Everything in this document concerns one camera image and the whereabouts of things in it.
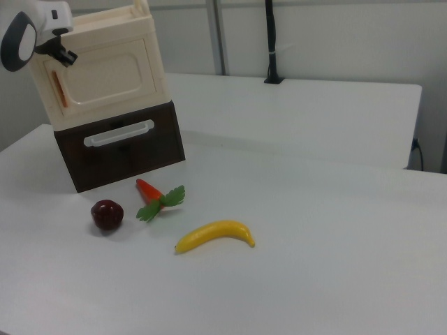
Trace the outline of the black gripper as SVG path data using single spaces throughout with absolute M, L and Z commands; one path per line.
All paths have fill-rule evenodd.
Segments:
M 35 46 L 34 52 L 37 54 L 56 56 L 55 59 L 63 66 L 72 66 L 78 57 L 76 53 L 66 50 L 63 47 L 61 44 L 61 36 L 56 36 L 41 45 Z

